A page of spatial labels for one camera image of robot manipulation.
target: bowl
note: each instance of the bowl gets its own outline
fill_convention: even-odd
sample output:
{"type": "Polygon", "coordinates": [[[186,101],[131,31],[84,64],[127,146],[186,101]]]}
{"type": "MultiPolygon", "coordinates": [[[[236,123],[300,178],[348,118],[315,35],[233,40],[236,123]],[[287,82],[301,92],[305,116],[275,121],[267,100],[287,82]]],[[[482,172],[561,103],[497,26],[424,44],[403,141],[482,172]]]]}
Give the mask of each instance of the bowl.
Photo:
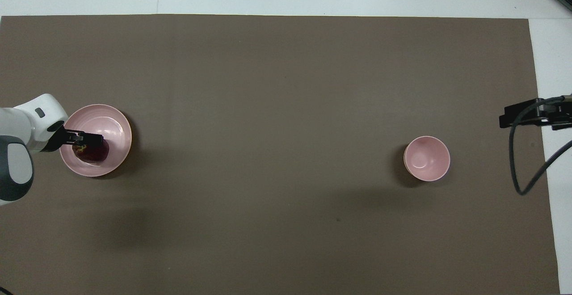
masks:
{"type": "Polygon", "coordinates": [[[451,155],[445,143],[433,136],[420,136],[411,141],[403,162],[411,175],[423,181],[441,179],[449,170],[451,155]]]}

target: dark red fruit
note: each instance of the dark red fruit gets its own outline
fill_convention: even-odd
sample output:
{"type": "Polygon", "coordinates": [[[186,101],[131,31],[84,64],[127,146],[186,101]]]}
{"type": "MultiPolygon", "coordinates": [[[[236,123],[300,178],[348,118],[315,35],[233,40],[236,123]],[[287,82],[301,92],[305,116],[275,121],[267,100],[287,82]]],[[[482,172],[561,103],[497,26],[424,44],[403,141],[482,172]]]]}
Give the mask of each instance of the dark red fruit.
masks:
{"type": "Polygon", "coordinates": [[[97,163],[105,160],[109,153],[109,144],[106,140],[100,146],[89,145],[73,145],[71,146],[74,154],[82,161],[87,163],[97,163]]]}

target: pink plate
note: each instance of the pink plate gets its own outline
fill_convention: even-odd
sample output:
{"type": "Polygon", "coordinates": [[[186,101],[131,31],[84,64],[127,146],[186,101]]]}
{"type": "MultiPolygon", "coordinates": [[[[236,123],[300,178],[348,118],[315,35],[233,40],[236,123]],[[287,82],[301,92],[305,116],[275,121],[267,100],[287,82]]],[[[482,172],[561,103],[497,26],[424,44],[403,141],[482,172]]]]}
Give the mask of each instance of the pink plate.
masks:
{"type": "Polygon", "coordinates": [[[411,141],[403,161],[409,173],[423,181],[441,179],[449,170],[451,155],[447,146],[433,136],[421,136],[411,141]]]}
{"type": "Polygon", "coordinates": [[[59,148],[63,162],[75,173],[86,177],[99,177],[116,169],[131,149],[131,126],[125,115],[109,105],[93,104],[82,107],[65,122],[68,130],[101,134],[109,144],[108,157],[100,163],[86,163],[76,157],[72,146],[59,148]]]}

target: bowl rim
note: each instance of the bowl rim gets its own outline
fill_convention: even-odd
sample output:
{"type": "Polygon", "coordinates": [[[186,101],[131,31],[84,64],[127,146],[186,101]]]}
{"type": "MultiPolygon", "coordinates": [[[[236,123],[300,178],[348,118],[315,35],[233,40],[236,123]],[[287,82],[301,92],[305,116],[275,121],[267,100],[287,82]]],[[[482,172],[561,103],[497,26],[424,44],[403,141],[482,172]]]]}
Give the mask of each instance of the bowl rim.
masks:
{"type": "Polygon", "coordinates": [[[444,177],[447,174],[447,172],[449,172],[449,168],[451,167],[451,152],[449,152],[449,148],[447,147],[447,144],[443,143],[443,141],[439,140],[435,136],[430,136],[430,135],[419,136],[417,138],[414,138],[411,142],[409,142],[409,144],[407,144],[407,147],[405,148],[405,151],[403,152],[403,164],[405,165],[405,169],[407,169],[407,172],[409,172],[412,176],[416,177],[417,179],[419,179],[421,181],[433,182],[433,181],[437,181],[437,180],[441,179],[442,177],[444,177]],[[409,151],[409,147],[411,146],[411,144],[413,144],[413,142],[415,142],[419,139],[422,139],[422,138],[431,138],[431,139],[437,140],[437,142],[439,142],[442,146],[445,147],[445,151],[447,151],[447,156],[449,157],[449,158],[447,158],[447,168],[445,169],[445,171],[443,171],[442,175],[440,175],[436,179],[432,179],[432,180],[421,179],[420,177],[413,174],[413,172],[411,172],[411,170],[409,169],[409,167],[407,165],[406,155],[407,155],[407,151],[409,151]]]}

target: black button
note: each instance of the black button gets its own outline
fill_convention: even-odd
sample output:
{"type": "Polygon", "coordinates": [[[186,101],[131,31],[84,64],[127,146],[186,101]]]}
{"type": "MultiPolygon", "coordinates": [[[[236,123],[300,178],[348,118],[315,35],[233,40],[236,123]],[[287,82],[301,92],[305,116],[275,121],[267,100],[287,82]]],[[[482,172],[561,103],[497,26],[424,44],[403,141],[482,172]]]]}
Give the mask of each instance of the black button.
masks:
{"type": "Polygon", "coordinates": [[[35,109],[35,112],[38,114],[39,118],[43,118],[46,115],[39,107],[35,109]]]}
{"type": "Polygon", "coordinates": [[[56,132],[57,129],[59,129],[60,126],[63,125],[63,121],[57,121],[54,124],[50,125],[49,128],[47,128],[48,132],[56,132]]]}

